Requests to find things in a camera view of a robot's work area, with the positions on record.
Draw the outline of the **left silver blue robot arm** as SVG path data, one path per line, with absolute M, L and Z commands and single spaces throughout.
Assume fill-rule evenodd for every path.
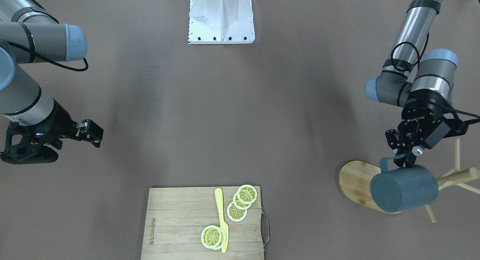
M 430 28 L 444 0 L 412 0 L 382 72 L 366 86 L 367 98 L 402 109 L 397 129 L 388 130 L 387 143 L 399 167 L 413 167 L 425 149 L 463 130 L 457 114 L 448 118 L 458 58 L 436 49 L 421 56 Z

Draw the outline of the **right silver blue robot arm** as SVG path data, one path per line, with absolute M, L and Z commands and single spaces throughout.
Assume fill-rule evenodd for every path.
M 103 129 L 75 122 L 25 65 L 44 63 L 86 71 L 87 40 L 79 26 L 60 23 L 33 0 L 1 0 L 1 116 L 10 120 L 6 149 L 61 149 L 62 139 L 99 147 Z

